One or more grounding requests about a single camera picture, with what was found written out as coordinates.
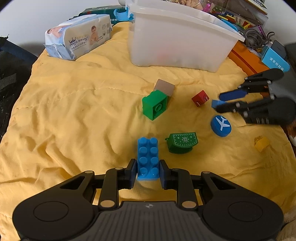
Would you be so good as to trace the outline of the person hand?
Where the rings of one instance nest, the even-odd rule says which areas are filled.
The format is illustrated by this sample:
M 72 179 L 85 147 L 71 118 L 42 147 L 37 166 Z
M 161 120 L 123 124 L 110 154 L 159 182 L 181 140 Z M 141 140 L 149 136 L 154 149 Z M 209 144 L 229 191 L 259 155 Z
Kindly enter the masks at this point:
M 293 146 L 296 146 L 296 123 L 295 121 L 287 125 L 287 135 L 290 139 L 290 142 Z

